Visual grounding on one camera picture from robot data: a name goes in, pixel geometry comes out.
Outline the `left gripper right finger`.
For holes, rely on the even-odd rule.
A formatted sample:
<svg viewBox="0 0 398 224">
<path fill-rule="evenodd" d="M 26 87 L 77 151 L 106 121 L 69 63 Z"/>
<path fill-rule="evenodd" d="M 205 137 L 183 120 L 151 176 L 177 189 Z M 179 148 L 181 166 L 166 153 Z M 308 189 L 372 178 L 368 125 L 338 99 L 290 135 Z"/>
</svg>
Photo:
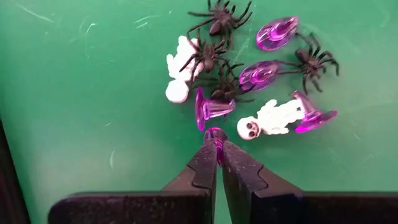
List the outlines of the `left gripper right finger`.
<svg viewBox="0 0 398 224">
<path fill-rule="evenodd" d="M 302 190 L 231 141 L 223 144 L 223 183 L 233 223 L 397 224 L 397 193 Z"/>
</svg>

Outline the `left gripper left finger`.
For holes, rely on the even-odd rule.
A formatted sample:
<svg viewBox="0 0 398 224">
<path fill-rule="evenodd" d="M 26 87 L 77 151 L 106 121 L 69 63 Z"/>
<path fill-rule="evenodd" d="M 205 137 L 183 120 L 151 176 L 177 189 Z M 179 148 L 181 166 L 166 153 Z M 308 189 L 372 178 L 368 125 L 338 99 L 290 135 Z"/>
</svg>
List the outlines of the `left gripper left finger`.
<svg viewBox="0 0 398 224">
<path fill-rule="evenodd" d="M 53 204 L 51 224 L 213 223 L 216 146 L 203 143 L 184 169 L 162 190 L 79 192 Z"/>
</svg>

